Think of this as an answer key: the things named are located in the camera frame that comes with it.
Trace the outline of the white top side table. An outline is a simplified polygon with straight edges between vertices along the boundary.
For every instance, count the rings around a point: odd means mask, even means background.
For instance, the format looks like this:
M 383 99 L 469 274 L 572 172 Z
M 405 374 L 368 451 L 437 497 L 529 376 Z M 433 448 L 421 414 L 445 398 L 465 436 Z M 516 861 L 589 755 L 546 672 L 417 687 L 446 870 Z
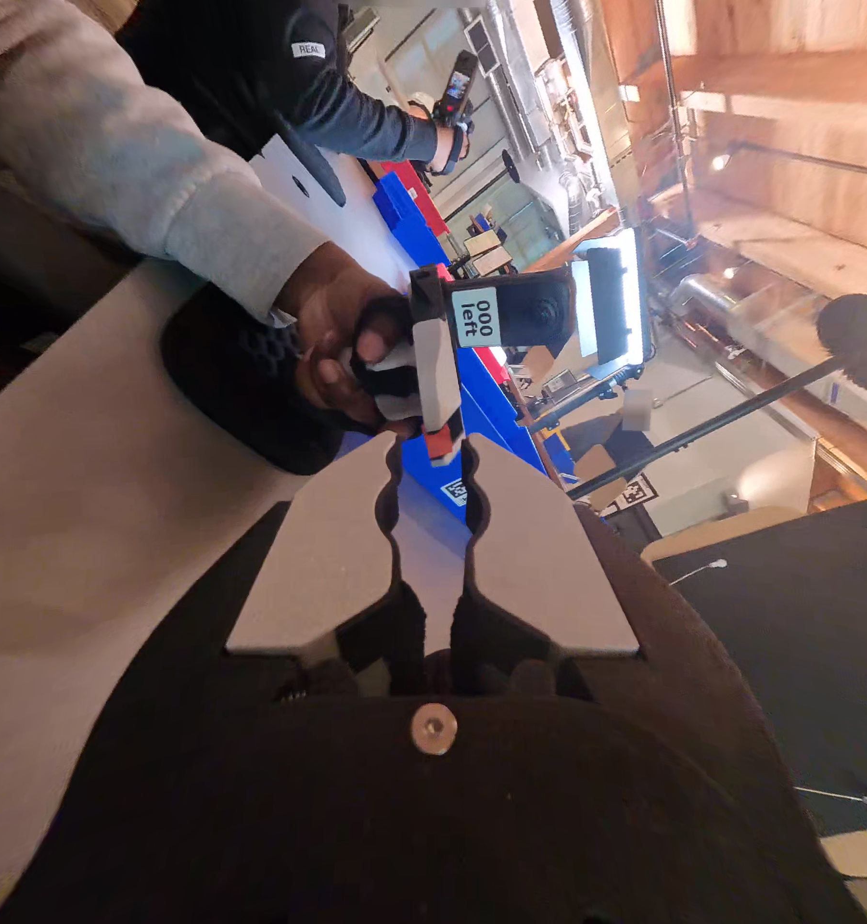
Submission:
M 513 258 L 502 233 L 490 228 L 463 242 L 461 275 L 466 279 L 504 275 L 513 271 Z

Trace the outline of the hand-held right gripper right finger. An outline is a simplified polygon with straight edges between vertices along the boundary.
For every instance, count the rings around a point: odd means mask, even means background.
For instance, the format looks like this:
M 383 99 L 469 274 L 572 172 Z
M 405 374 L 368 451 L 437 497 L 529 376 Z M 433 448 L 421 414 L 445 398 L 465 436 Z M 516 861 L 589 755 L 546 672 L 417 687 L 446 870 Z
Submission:
M 471 595 L 563 656 L 636 655 L 636 634 L 566 492 L 480 433 L 464 441 L 462 462 Z

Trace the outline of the fiducial marker sheet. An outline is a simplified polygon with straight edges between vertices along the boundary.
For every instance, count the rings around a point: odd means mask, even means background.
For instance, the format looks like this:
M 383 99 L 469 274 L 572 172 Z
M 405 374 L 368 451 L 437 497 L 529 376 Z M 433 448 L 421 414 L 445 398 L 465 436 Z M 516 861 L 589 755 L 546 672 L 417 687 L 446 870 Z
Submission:
M 646 475 L 638 475 L 626 483 L 625 488 L 617 494 L 613 500 L 601 510 L 601 517 L 610 517 L 616 514 L 624 513 L 635 507 L 644 506 L 646 503 L 657 500 L 658 491 L 651 484 Z

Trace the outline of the LED light panel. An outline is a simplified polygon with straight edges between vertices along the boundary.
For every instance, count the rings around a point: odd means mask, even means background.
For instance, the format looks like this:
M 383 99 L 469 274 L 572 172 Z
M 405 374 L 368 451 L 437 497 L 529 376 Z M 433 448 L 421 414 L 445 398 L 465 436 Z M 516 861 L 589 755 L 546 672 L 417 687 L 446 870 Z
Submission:
M 645 363 L 650 329 L 636 228 L 584 241 L 570 270 L 581 355 L 616 369 Z

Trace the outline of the black boom pole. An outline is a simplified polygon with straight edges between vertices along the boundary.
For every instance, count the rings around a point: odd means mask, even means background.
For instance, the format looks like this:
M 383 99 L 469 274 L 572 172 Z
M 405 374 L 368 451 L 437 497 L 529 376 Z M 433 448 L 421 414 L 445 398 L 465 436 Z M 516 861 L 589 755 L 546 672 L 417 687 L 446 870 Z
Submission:
M 786 398 L 797 391 L 816 384 L 820 380 L 843 370 L 843 360 L 831 357 L 818 365 L 784 380 L 778 385 L 758 393 L 756 396 L 712 417 L 706 421 L 679 433 L 661 445 L 654 446 L 647 453 L 636 458 L 629 464 L 618 465 L 600 475 L 582 482 L 566 492 L 572 501 L 588 497 L 595 491 L 607 487 L 618 479 L 630 481 L 642 473 L 650 464 L 672 454 L 683 451 L 705 436 L 716 433 L 723 428 L 747 418 L 749 415 L 766 409 L 774 403 Z

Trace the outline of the black quilted wrist pad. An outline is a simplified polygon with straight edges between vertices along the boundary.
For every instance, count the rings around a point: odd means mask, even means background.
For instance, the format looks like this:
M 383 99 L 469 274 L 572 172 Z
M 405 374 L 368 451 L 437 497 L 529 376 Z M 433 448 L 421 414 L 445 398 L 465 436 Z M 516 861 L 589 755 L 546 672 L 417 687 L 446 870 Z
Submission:
M 169 319 L 159 344 L 167 375 L 197 410 L 292 475 L 327 467 L 345 433 L 381 432 L 307 400 L 296 384 L 301 344 L 295 326 L 256 321 L 213 284 Z

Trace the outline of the person's left forearm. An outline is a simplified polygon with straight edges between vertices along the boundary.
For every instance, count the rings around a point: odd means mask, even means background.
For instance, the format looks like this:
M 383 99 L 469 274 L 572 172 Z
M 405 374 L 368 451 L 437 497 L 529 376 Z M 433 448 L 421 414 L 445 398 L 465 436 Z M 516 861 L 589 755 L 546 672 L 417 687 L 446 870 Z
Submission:
M 270 327 L 294 323 L 278 296 L 326 241 L 69 2 L 0 2 L 0 170 Z

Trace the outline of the black light stand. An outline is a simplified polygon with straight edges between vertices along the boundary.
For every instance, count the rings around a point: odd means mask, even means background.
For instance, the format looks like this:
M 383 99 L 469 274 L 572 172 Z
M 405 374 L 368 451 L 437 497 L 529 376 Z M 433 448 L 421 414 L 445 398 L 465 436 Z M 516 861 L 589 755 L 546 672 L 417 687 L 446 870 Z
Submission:
M 608 374 L 595 378 L 589 376 L 587 384 L 579 384 L 566 398 L 553 401 L 551 406 L 542 410 L 539 415 L 525 425 L 525 429 L 532 434 L 543 430 L 553 430 L 570 413 L 580 409 L 593 400 L 610 400 L 615 398 L 615 389 L 625 390 L 627 382 L 638 380 L 645 371 L 646 364 L 624 365 Z

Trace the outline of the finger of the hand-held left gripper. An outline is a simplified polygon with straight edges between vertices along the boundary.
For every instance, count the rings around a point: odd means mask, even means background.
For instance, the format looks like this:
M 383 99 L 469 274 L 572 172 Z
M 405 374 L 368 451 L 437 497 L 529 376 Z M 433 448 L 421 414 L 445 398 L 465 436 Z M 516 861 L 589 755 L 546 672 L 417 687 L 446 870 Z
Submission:
M 425 430 L 438 433 L 445 427 L 451 435 L 463 435 L 461 387 L 447 321 L 443 318 L 419 321 L 412 334 Z

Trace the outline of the black fuzzy microphone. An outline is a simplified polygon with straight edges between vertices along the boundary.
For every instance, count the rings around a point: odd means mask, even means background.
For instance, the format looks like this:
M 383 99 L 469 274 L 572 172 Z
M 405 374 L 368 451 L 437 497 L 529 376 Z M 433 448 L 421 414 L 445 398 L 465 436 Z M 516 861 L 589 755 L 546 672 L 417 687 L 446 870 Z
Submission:
M 867 391 L 867 295 L 842 295 L 820 310 L 816 321 L 822 346 L 843 375 Z

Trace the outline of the silver air duct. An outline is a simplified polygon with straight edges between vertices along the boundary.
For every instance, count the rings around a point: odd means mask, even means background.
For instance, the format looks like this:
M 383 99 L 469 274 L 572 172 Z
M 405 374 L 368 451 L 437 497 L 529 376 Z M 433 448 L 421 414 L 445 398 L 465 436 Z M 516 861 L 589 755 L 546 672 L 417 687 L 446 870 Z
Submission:
M 800 372 L 827 359 L 816 326 L 824 296 L 786 279 L 741 295 L 727 283 L 722 276 L 688 275 L 670 294 L 671 306 L 683 313 L 699 308 L 732 341 L 782 372 Z

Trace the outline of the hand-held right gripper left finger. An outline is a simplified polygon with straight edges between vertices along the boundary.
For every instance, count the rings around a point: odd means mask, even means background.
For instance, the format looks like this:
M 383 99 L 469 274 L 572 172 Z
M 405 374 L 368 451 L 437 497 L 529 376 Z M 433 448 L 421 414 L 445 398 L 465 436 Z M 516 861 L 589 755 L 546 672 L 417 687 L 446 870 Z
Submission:
M 386 432 L 312 477 L 292 499 L 226 650 L 301 664 L 339 657 L 335 631 L 392 588 L 395 553 L 377 503 L 399 481 Z

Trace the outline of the red plastic bin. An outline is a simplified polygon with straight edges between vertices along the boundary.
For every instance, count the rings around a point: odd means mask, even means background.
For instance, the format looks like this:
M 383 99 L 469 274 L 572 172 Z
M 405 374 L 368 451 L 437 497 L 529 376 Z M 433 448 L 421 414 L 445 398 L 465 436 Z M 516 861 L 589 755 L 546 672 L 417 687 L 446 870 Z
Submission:
M 437 275 L 445 282 L 455 282 L 454 277 L 448 270 L 445 263 L 435 265 Z M 511 382 L 511 377 L 505 362 L 501 361 L 491 347 L 474 347 L 472 351 L 485 366 L 488 374 L 498 386 L 504 386 Z
M 419 173 L 412 162 L 381 161 L 378 165 L 382 169 L 384 176 L 395 174 L 399 178 L 408 195 L 421 212 L 426 225 L 436 237 L 442 237 L 448 233 L 447 224 L 433 202 L 428 184 L 422 177 L 422 172 Z

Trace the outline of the blue plastic bin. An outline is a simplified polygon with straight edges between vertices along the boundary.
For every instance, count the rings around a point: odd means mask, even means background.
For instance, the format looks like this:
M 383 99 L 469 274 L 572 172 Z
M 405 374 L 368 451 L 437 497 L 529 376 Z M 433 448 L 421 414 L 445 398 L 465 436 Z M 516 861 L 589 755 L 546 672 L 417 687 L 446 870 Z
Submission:
M 452 258 L 445 251 L 441 237 L 436 237 L 426 225 L 395 174 L 377 179 L 372 200 L 395 241 L 419 268 L 440 262 L 450 265 Z
M 496 445 L 520 457 L 543 475 L 555 472 L 566 487 L 575 483 L 574 461 L 565 441 L 557 434 L 546 437 L 543 461 L 535 437 L 517 419 L 518 409 L 511 401 L 509 384 L 498 386 L 472 348 L 461 348 L 456 356 L 461 386 L 461 412 L 467 435 L 483 434 Z M 444 468 L 431 464 L 425 442 L 418 437 L 403 445 L 404 471 L 444 509 L 465 523 L 467 492 L 462 479 L 460 458 Z

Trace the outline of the person's left hand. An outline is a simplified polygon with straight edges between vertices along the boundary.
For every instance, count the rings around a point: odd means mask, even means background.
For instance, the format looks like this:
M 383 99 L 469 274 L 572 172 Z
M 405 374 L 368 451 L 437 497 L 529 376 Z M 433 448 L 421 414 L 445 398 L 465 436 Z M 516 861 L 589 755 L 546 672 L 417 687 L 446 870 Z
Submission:
M 347 348 L 369 365 L 389 356 L 404 337 L 401 318 L 392 310 L 372 314 L 367 321 L 362 317 L 375 302 L 401 298 L 400 292 L 329 242 L 292 274 L 277 306 L 298 323 L 301 358 L 295 382 L 303 398 L 320 410 L 347 416 L 372 434 L 389 431 L 407 440 L 418 434 L 418 424 L 387 421 L 340 360 Z

